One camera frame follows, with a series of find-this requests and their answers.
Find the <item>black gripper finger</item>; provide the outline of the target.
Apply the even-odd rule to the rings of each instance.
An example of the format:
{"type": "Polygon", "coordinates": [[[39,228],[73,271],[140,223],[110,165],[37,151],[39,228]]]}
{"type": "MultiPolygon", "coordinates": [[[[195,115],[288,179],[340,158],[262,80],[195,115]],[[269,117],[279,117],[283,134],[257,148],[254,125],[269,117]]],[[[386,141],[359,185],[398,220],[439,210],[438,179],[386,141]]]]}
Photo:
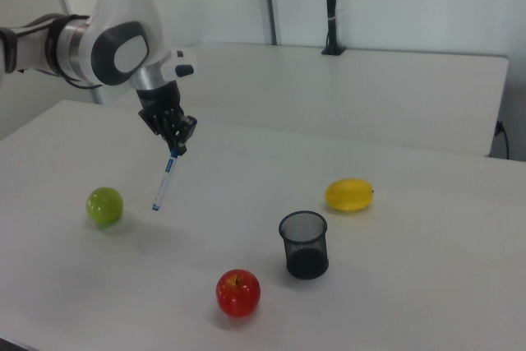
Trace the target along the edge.
{"type": "Polygon", "coordinates": [[[178,156],[187,152],[187,142],[192,137],[197,125],[197,119],[192,116],[183,116],[176,130],[174,149],[178,156]]]}
{"type": "Polygon", "coordinates": [[[178,133],[178,114],[174,110],[163,112],[162,133],[169,151],[172,151],[177,143],[178,133]]]}

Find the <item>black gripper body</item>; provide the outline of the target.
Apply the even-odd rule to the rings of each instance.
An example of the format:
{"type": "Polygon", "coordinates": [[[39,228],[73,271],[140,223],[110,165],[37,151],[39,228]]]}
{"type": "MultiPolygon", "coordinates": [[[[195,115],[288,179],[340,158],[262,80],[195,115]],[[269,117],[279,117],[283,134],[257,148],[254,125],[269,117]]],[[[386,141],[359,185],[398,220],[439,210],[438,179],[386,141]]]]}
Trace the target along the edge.
{"type": "Polygon", "coordinates": [[[140,117],[156,135],[175,136],[183,116],[176,81],[153,90],[138,90],[142,110],[140,117]]]}

